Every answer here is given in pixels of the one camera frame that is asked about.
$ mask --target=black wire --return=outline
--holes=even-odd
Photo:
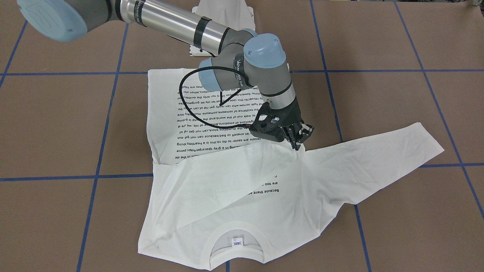
[[[218,129],[230,129],[230,128],[236,128],[236,127],[243,127],[243,128],[249,128],[251,126],[251,124],[236,124],[236,125],[232,125],[232,126],[217,126],[217,125],[214,125],[214,124],[210,124],[204,120],[202,120],[201,118],[199,118],[197,115],[195,115],[195,113],[192,112],[192,110],[188,107],[186,101],[185,101],[185,98],[183,97],[183,84],[185,83],[186,79],[193,75],[193,74],[196,74],[198,72],[201,72],[201,71],[206,71],[206,70],[224,70],[224,71],[229,71],[229,72],[233,72],[233,73],[236,73],[236,74],[239,74],[241,75],[244,80],[245,80],[245,83],[247,86],[249,87],[253,87],[249,84],[249,78],[247,77],[246,74],[240,72],[240,71],[237,71],[235,69],[232,69],[232,68],[228,68],[228,67],[223,67],[223,66],[207,66],[207,67],[202,67],[202,68],[198,68],[196,70],[193,70],[191,72],[189,72],[188,74],[186,74],[182,79],[181,79],[181,82],[180,82],[180,88],[179,88],[179,93],[180,93],[180,98],[182,99],[181,101],[183,102],[183,105],[185,106],[186,110],[188,111],[188,113],[190,113],[190,115],[197,119],[198,121],[204,123],[205,125],[207,126],[211,126],[211,127],[214,127],[214,128],[218,128]]]

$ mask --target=robotic arm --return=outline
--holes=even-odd
[[[249,127],[252,135],[277,142],[286,139],[298,150],[314,129],[301,119],[286,54],[273,34],[237,31],[160,0],[17,0],[17,3],[32,26],[57,41],[72,41],[110,20],[121,20],[159,30],[217,54],[218,57],[202,61],[200,68],[221,66],[240,74],[204,70],[199,73],[200,81],[208,91],[258,86],[265,103]]]

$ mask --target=shirt tag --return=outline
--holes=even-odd
[[[232,239],[232,247],[243,246],[243,238],[233,238]]]

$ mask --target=white cloth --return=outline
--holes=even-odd
[[[343,203],[359,203],[442,151],[415,123],[313,151],[259,141],[153,163],[138,252],[207,270],[236,257],[266,263],[318,237]]]

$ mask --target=white mounting plate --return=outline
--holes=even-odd
[[[192,12],[193,13],[197,12],[197,8],[198,7],[193,7]],[[249,9],[249,13],[252,17],[252,21],[254,21],[254,9],[252,7],[249,7],[249,6],[247,8]],[[195,56],[195,57],[200,57],[200,56],[207,57],[208,56],[208,57],[210,57],[211,55],[210,55],[209,52],[207,52],[205,50],[202,50],[198,47],[190,45],[190,56]]]

